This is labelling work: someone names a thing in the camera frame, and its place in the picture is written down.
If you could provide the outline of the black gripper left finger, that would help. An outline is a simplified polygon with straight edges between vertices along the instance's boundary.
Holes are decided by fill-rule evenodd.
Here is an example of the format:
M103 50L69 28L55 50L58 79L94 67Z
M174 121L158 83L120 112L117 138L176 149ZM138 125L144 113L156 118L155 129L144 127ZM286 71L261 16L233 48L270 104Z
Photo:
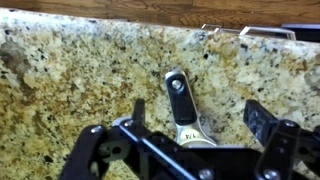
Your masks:
M140 155L137 146L120 129L121 123L145 122L145 100L137 99L131 116L116 119L107 129L102 125L85 127L78 136L58 180L102 180L111 162L122 160L140 176Z

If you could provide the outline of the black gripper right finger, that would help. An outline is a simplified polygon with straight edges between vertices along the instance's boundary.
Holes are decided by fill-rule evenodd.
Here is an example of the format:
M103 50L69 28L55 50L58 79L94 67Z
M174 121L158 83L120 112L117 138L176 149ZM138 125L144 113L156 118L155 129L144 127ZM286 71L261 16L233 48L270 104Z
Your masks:
M246 101L243 122L264 147L255 167L258 180L306 180L294 171L294 163L302 161L320 175L320 126L303 129L289 119L276 118L258 101Z

